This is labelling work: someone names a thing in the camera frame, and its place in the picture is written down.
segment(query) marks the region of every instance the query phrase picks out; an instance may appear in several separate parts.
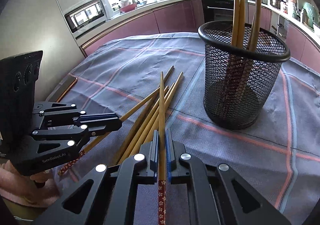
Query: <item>white countertop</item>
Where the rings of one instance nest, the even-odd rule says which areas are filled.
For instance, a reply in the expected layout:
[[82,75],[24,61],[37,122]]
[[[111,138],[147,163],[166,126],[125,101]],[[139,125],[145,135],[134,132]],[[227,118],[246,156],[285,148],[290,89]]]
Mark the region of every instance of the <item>white countertop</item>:
[[[256,2],[248,0],[248,3],[249,4],[255,4]],[[303,32],[305,32],[305,34],[308,35],[312,40],[314,40],[314,42],[316,44],[318,44],[320,46],[320,38],[312,30],[310,30],[307,26],[303,25],[301,22],[299,22],[298,20],[296,20],[293,17],[289,16],[287,13],[283,13],[279,9],[276,9],[275,7],[273,7],[271,5],[261,4],[261,6],[266,7],[266,8],[270,9],[271,11],[273,11],[275,13],[278,13],[280,16],[282,16],[286,20],[288,20],[291,23],[293,23],[295,26],[297,26]]]
[[86,34],[81,36],[79,39],[76,39],[77,45],[78,46],[83,45],[85,42],[87,42],[91,38],[95,37],[99,33],[103,32],[104,30],[106,30],[106,29],[108,29],[118,23],[121,23],[122,21],[125,21],[133,16],[136,16],[140,13],[146,12],[151,9],[155,9],[159,6],[170,5],[170,4],[179,2],[179,1],[184,1],[184,0],[158,0],[155,3],[151,3],[149,5],[144,5],[144,6],[138,8],[136,10],[133,10],[131,12],[117,14],[114,17],[112,17],[111,20],[106,21],[105,23],[99,25],[98,27],[96,27],[92,30],[89,30],[88,32],[86,32]]

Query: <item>microwave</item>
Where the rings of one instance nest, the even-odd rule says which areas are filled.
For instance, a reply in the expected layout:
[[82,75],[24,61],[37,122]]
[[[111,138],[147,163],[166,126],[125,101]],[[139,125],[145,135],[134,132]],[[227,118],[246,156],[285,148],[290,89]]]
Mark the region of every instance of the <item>microwave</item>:
[[113,11],[108,0],[82,0],[63,14],[73,37],[77,38],[112,18]]

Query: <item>red bowl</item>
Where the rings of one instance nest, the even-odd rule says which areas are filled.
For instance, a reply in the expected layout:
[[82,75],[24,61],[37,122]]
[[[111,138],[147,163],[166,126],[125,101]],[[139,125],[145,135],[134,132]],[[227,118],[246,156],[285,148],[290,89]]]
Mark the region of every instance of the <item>red bowl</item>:
[[126,13],[126,12],[133,11],[134,9],[136,9],[136,7],[137,7],[137,3],[134,3],[132,5],[127,5],[125,7],[120,8],[120,11]]

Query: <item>mesh basket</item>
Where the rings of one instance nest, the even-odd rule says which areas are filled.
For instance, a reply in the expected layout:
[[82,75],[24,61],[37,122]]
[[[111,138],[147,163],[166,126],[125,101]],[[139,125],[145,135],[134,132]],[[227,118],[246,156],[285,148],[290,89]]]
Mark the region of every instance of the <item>mesh basket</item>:
[[213,21],[198,33],[205,41],[204,109],[219,126],[239,130],[254,123],[276,81],[287,46],[260,29],[256,52],[245,49],[251,25],[245,25],[243,49],[231,46],[232,21]]

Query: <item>black oven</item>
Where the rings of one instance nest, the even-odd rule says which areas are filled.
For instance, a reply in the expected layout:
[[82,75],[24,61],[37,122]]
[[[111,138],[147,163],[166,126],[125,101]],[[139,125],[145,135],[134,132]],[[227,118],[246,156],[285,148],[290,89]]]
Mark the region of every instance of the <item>black oven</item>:
[[202,0],[204,22],[232,21],[233,0]]

